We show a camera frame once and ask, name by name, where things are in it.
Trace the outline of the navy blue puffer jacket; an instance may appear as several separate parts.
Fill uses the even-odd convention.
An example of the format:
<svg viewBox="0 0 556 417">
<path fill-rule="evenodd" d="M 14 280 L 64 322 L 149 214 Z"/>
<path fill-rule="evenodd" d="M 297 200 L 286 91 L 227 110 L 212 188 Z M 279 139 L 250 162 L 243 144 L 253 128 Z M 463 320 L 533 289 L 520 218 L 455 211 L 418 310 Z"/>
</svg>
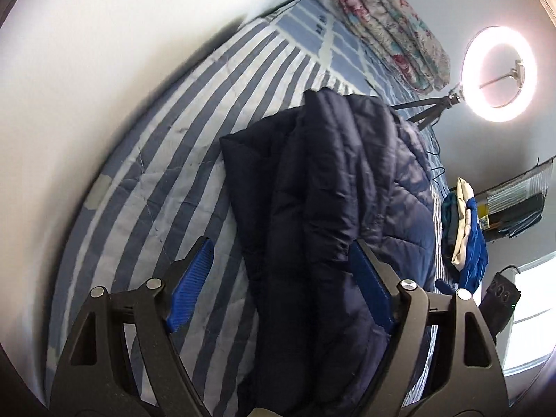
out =
<svg viewBox="0 0 556 417">
<path fill-rule="evenodd" d="M 433 288 L 435 228 L 421 135 L 382 100 L 306 91 L 221 139 L 225 184 L 258 314 L 238 414 L 347 416 L 389 337 L 349 268 L 356 240 Z"/>
</svg>

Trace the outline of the dark hanging clothes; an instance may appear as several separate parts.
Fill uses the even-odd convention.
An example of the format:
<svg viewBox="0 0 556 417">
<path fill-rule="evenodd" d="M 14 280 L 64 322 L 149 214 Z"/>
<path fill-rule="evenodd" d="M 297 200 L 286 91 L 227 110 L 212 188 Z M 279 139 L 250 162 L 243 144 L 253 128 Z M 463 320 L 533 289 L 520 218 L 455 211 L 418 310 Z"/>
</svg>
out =
<svg viewBox="0 0 556 417">
<path fill-rule="evenodd" d="M 485 241 L 514 238 L 531 228 L 542 219 L 545 201 L 545 195 L 537 193 L 523 202 L 489 215 L 489 228 L 482 232 Z"/>
</svg>

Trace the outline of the blue folded garment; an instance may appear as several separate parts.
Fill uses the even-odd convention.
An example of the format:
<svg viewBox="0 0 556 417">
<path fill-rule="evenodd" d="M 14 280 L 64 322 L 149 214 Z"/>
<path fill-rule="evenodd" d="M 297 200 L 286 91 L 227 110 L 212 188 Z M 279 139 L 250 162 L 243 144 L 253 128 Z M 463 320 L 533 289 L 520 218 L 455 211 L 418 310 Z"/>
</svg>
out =
<svg viewBox="0 0 556 417">
<path fill-rule="evenodd" d="M 443 276 L 435 280 L 435 288 L 443 295 L 458 289 L 474 294 L 482 284 L 488 253 L 475 193 L 464 178 L 457 179 L 455 189 L 441 203 L 440 223 Z"/>
</svg>

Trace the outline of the yellow green box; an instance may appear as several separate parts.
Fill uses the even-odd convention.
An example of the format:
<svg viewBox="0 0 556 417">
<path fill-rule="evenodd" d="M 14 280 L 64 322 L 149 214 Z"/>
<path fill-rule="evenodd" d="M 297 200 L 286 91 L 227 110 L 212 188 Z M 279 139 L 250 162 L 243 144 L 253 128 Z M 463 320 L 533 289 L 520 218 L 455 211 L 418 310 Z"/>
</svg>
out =
<svg viewBox="0 0 556 417">
<path fill-rule="evenodd" d="M 488 231 L 490 229 L 490 221 L 487 201 L 477 203 L 477 214 L 481 230 Z"/>
</svg>

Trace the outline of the blue striped bed quilt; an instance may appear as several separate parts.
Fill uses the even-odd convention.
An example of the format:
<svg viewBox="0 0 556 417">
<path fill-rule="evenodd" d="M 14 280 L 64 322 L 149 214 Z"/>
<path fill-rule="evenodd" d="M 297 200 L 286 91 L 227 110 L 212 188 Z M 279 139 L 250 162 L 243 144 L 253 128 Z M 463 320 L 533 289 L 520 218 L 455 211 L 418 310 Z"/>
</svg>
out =
<svg viewBox="0 0 556 417">
<path fill-rule="evenodd" d="M 253 369 L 258 314 L 225 184 L 221 139 L 301 106 L 306 91 L 348 92 L 266 17 L 234 34 L 147 110 L 107 161 L 70 235 L 53 296 L 47 353 L 56 416 L 241 416 L 237 390 Z M 394 110 L 405 122 L 410 109 Z M 433 288 L 400 277 L 399 320 L 352 413 L 374 396 L 397 415 L 430 383 L 434 333 L 401 330 L 436 296 L 440 175 L 433 133 L 425 144 L 433 197 Z M 169 333 L 163 278 L 199 237 L 214 261 L 192 319 Z"/>
</svg>

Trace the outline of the striped hanging cloth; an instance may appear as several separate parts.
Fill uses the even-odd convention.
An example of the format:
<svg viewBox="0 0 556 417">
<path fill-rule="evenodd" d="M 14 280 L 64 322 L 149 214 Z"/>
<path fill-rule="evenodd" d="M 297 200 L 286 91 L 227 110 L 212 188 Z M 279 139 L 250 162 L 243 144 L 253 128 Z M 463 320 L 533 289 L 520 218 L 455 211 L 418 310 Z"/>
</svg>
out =
<svg viewBox="0 0 556 417">
<path fill-rule="evenodd" d="M 547 196 L 552 170 L 552 162 L 544 163 L 524 172 L 519 177 L 488 190 L 486 201 L 489 215 L 523 202 L 537 193 Z"/>
</svg>

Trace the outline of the black mini tripod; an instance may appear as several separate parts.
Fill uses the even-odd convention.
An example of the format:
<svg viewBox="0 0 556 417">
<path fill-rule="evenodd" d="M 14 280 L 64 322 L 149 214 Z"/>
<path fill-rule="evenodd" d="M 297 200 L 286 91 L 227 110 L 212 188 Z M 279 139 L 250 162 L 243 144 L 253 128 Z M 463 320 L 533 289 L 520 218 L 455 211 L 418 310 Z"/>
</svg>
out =
<svg viewBox="0 0 556 417">
<path fill-rule="evenodd" d="M 404 104 L 392 106 L 392 108 L 394 110 L 422 108 L 422 111 L 411 117 L 409 119 L 409 122 L 413 122 L 415 125 L 417 125 L 419 131 L 423 131 L 427 127 L 431 126 L 434 122 L 437 122 L 441 118 L 442 113 L 445 110 L 459 105 L 461 102 L 463 102 L 463 100 L 464 98 L 460 95 L 459 92 L 451 90 L 444 97 L 433 97 L 413 102 L 407 102 Z"/>
</svg>

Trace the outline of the floral folded quilt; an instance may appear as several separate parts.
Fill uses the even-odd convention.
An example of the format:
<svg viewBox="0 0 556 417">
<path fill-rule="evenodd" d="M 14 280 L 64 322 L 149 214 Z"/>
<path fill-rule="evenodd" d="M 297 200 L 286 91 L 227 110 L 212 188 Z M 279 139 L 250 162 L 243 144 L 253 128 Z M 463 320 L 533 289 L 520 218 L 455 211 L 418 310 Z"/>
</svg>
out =
<svg viewBox="0 0 556 417">
<path fill-rule="evenodd" d="M 345 25 L 421 94 L 450 84 L 450 56 L 407 0 L 333 0 Z"/>
</svg>

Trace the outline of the blue checked bed sheet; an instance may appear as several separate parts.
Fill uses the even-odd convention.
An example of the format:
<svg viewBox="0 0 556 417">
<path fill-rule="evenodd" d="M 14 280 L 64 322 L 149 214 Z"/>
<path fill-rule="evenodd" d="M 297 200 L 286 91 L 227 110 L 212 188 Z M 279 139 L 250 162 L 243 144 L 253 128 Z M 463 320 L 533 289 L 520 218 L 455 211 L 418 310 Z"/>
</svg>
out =
<svg viewBox="0 0 556 417">
<path fill-rule="evenodd" d="M 348 92 L 374 95 L 394 106 L 417 99 L 320 0 L 293 0 L 266 16 L 289 41 L 319 62 Z"/>
</svg>

